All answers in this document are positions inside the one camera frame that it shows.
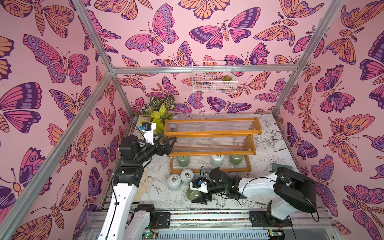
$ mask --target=white canister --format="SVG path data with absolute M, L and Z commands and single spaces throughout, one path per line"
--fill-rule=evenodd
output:
M 182 182 L 184 185 L 189 186 L 189 183 L 193 180 L 194 174 L 193 174 L 192 170 L 190 170 L 190 169 L 184 169 L 184 170 L 180 173 L 180 177 L 181 177 L 181 182 Z
M 223 155 L 213 155 L 211 156 L 211 164 L 215 167 L 220 166 L 223 164 L 224 156 Z
M 171 174 L 167 177 L 167 184 L 172 191 L 178 191 L 181 188 L 181 178 L 177 174 Z

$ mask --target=metal rail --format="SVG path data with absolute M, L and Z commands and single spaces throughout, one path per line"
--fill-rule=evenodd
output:
M 300 60 L 298 62 L 298 69 L 294 71 L 291 74 L 291 77 L 288 79 L 282 93 L 280 94 L 279 99 L 277 100 L 272 114 L 274 116 L 277 115 L 277 112 L 280 110 L 281 106 L 283 105 L 283 102 L 285 101 L 286 97 L 292 90 L 293 86 L 299 79 L 301 72 L 304 70 L 305 65 L 309 61 L 312 53 L 316 49 L 317 45 L 319 44 L 321 38 L 324 36 L 325 31 L 328 29 L 329 25 L 331 24 L 333 18 L 338 13 L 339 8 L 343 4 L 344 0 L 332 0 L 328 9 L 326 10 L 324 16 L 321 18 L 319 25 L 316 28 L 316 31 L 312 35 L 307 47 L 304 50 L 304 53 L 301 55 Z

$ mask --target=metal bar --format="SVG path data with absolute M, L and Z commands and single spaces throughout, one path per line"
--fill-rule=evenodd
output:
M 194 67 L 138 67 L 113 68 L 113 74 L 128 73 L 191 73 L 192 68 L 199 72 L 250 72 L 250 71 L 296 71 L 297 64 L 235 65 L 235 66 L 194 66 Z
M 344 2 L 344 0 L 332 0 L 331 1 L 328 9 L 325 11 L 324 16 L 321 18 L 319 25 L 316 28 L 316 31 L 312 35 L 307 47 L 305 48 L 303 54 L 300 57 L 300 60 L 298 62 L 298 65 L 299 65 L 298 69 L 291 74 L 291 77 L 288 79 L 282 93 L 280 94 L 279 99 L 277 100 L 275 106 L 273 107 L 272 114 L 274 116 L 277 115 L 277 112 L 280 110 L 286 97 L 288 96 L 288 94 L 292 90 L 293 86 L 296 84 L 297 80 L 299 79 L 299 77 L 301 75 L 301 72 L 304 70 L 305 65 L 307 64 L 312 53 L 314 52 L 317 45 L 319 44 L 321 38 L 324 36 L 324 33 L 328 29 L 333 18 L 338 13 L 338 10 L 341 7 L 341 5 L 343 4 L 343 2 Z
M 115 85 L 116 90 L 118 91 L 118 94 L 120 96 L 122 104 L 124 105 L 124 107 L 127 110 L 129 116 L 131 117 L 131 119 L 133 119 L 134 114 L 133 114 L 131 105 L 129 104 L 128 99 L 125 96 L 124 91 L 123 91 L 123 89 L 122 89 L 122 87 L 120 85 L 120 82 L 119 82 L 118 78 L 116 77 L 116 75 L 112 76 L 112 83 Z
M 88 10 L 86 9 L 82 0 L 73 0 L 73 4 L 75 5 L 77 13 L 79 14 L 79 17 L 81 18 L 81 21 L 83 22 L 84 27 L 87 30 L 97 53 L 100 56 L 101 62 L 107 69 L 107 72 L 109 72 L 111 70 L 112 64 L 109 61 L 107 52 L 105 51 L 100 37 L 93 26 L 92 20 L 88 14 Z
M 91 96 L 74 118 L 71 125 L 65 130 L 63 135 L 60 137 L 60 140 L 48 154 L 44 163 L 40 166 L 39 171 L 37 171 L 31 182 L 24 189 L 23 194 L 16 200 L 15 204 L 7 214 L 7 217 L 0 226 L 1 240 L 9 240 L 15 230 L 19 227 L 20 222 L 27 214 L 29 208 L 34 203 L 34 200 L 47 182 L 48 178 L 52 175 L 61 157 L 64 155 L 65 150 L 71 141 L 76 137 L 76 134 L 82 127 L 111 78 L 111 73 L 106 73 L 103 76 L 100 83 L 96 86 Z

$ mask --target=orange butterfly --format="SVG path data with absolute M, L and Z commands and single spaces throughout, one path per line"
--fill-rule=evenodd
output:
M 304 120 L 301 124 L 301 129 L 303 130 L 303 132 L 305 132 L 305 133 L 309 132 L 310 134 L 317 137 L 318 139 L 322 139 L 323 134 L 321 133 L 319 126 L 313 120 L 313 118 L 310 116 L 310 115 L 313 115 L 311 112 L 312 108 L 310 109 L 311 99 L 312 99 L 312 83 L 308 84 L 308 87 L 307 87 L 307 89 L 305 89 L 303 97 L 300 96 L 299 99 L 297 100 L 297 106 L 301 110 L 304 110 L 304 112 L 297 115 L 297 117 L 298 118 L 304 118 Z
M 53 31 L 60 37 L 66 38 L 68 36 L 68 29 L 66 29 L 65 26 L 68 26 L 73 21 L 73 11 L 67 7 L 58 5 L 46 6 L 43 8 L 40 5 L 41 2 L 41 0 L 35 0 L 34 3 L 32 3 L 32 0 L 2 0 L 1 5 L 7 12 L 20 18 L 27 17 L 34 8 L 36 11 L 36 25 L 41 35 L 43 35 L 45 30 L 45 22 L 42 15 L 44 13 L 45 18 Z
M 193 9 L 193 13 L 201 20 L 210 19 L 212 13 L 217 10 L 225 10 L 230 0 L 181 0 L 179 6 L 188 10 Z
M 51 214 L 38 217 L 30 222 L 27 222 L 16 229 L 16 232 L 13 234 L 11 240 L 22 240 L 22 239 L 41 239 L 46 240 L 49 237 L 49 234 L 52 229 L 52 219 L 55 219 L 55 223 L 59 228 L 64 229 L 64 217 L 60 210 L 62 211 L 71 211 L 80 202 L 80 181 L 81 181 L 81 170 L 77 171 L 70 182 L 68 183 L 63 196 L 61 197 L 60 203 L 56 206 L 55 204 L 50 208 L 41 207 L 39 209 L 48 209 L 51 210 Z
M 288 60 L 286 57 L 284 57 L 283 55 L 276 55 L 273 60 L 275 61 L 276 64 L 297 64 L 300 60 L 300 56 L 296 56 L 294 57 L 293 59 L 288 56 L 291 60 Z
M 305 68 L 304 68 L 303 73 L 301 75 L 301 76 L 305 75 L 304 82 L 308 82 L 310 80 L 311 76 L 314 76 L 321 71 L 320 66 L 311 66 L 312 64 L 314 64 L 314 63 L 311 63 L 311 59 L 310 59 L 307 62 L 307 64 L 305 65 Z
M 138 0 L 139 3 L 143 4 L 144 7 L 147 7 L 153 10 L 151 3 L 148 0 Z M 127 20 L 134 20 L 137 17 L 137 6 L 135 0 L 97 0 L 94 4 L 95 8 L 105 12 L 119 13 L 122 10 L 121 17 Z
M 299 3 L 299 0 L 280 0 L 281 9 L 287 18 L 307 17 L 321 9 L 323 5 L 324 3 L 321 3 L 314 8 L 310 8 L 305 1 Z M 287 26 L 295 26 L 298 23 L 293 19 L 284 19 L 284 16 L 281 13 L 278 13 L 277 15 L 280 20 L 273 22 L 272 25 L 283 23 L 282 25 L 268 28 L 256 34 L 253 38 L 263 41 L 270 41 L 275 38 L 277 38 L 277 41 L 283 41 L 287 39 L 290 41 L 289 45 L 293 46 L 293 43 L 295 42 L 295 34 Z
M 346 12 L 345 5 L 341 9 L 341 23 L 346 26 L 347 28 L 355 29 L 353 32 L 351 32 L 348 29 L 341 30 L 339 34 L 342 37 L 346 38 L 340 38 L 337 40 L 334 40 L 328 46 L 325 47 L 322 54 L 326 53 L 328 50 L 331 50 L 334 55 L 339 54 L 339 59 L 345 63 L 349 63 L 350 65 L 353 65 L 356 63 L 356 54 L 355 54 L 355 48 L 352 45 L 351 40 L 348 37 L 351 37 L 351 39 L 354 42 L 357 42 L 357 37 L 354 35 L 354 33 L 358 33 L 362 31 L 365 27 L 360 27 L 361 25 L 365 24 L 372 18 L 374 18 L 377 14 L 379 14 L 384 9 L 384 1 L 376 1 L 371 2 L 367 4 L 361 11 L 359 8 L 353 9 L 350 13 Z

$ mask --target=green canister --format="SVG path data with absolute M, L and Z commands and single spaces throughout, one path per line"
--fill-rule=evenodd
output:
M 229 159 L 229 161 L 233 165 L 239 165 L 243 160 L 243 158 L 244 158 L 244 155 L 231 155 L 231 158 Z
M 176 157 L 180 167 L 187 167 L 189 165 L 189 156 Z

